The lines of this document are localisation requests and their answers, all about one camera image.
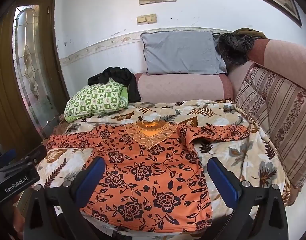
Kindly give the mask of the grey pillow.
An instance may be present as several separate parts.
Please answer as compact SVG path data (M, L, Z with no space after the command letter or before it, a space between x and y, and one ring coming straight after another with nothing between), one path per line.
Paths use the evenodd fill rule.
M227 72L211 31L157 31L140 38L148 75Z

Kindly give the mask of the black cloth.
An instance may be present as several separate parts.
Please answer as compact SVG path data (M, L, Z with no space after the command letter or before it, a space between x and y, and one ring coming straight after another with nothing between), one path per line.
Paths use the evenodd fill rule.
M115 82L122 84L128 89L129 102L140 102L141 96L137 87L137 80L135 75L128 70L128 68L109 67L102 73L90 77L87 80L89 86L95 84L108 83L109 79L113 79Z

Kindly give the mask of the cream leaf print blanket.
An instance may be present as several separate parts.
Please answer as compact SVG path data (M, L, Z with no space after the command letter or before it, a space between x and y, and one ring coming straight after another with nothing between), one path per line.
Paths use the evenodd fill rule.
M215 221L231 214L218 193L207 171L207 162L216 157L222 165L233 172L241 181L247 180L253 186L267 188L277 184L283 200L289 199L289 181L275 148L265 132L230 101L190 100L176 103L131 103L122 111L96 115L73 122L58 135L70 135L92 131L99 125L122 126L136 122L168 122L193 127L244 126L249 131L245 139L231 142L209 142L194 140L194 149L201 162L212 206L212 222L205 230L194 232L148 232L120 228L101 222L90 215L82 215L96 228L106 233L114 232L132 239L196 239L215 226ZM92 149L47 148L46 157L37 167L39 183L45 188L60 186L64 181L73 181L78 173L94 160Z

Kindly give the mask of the wooden glass door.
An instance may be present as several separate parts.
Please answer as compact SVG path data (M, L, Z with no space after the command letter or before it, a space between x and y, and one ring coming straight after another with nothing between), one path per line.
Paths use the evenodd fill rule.
M26 155L60 123L69 98L56 49L55 0L0 8L0 154Z

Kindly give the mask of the yellow wall switch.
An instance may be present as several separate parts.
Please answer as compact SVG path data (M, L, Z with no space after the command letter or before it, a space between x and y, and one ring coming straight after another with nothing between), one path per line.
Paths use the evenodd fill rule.
M137 16L137 24L155 24L157 23L157 15L156 14L150 14L150 15L142 15Z

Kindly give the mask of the striped beige cushion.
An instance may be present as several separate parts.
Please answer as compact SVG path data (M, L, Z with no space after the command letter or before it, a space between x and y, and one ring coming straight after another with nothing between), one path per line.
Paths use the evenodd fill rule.
M306 90L253 67L235 102L268 135L292 185L302 187L306 183Z

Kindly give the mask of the orange black floral blouse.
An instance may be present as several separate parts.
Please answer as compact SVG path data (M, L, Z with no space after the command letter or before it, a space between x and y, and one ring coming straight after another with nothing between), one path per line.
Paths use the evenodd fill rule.
M194 232L209 227L213 214L194 140L231 142L248 136L244 126L136 122L55 135L47 148L90 148L92 158L104 159L105 172L84 213L124 229Z

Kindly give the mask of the green white patterned pillow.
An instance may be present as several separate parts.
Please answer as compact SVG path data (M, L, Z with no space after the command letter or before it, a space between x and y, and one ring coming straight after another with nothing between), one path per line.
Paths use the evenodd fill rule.
M64 119L73 122L95 114L120 111L128 106L128 89L112 78L108 83L85 86L69 99Z

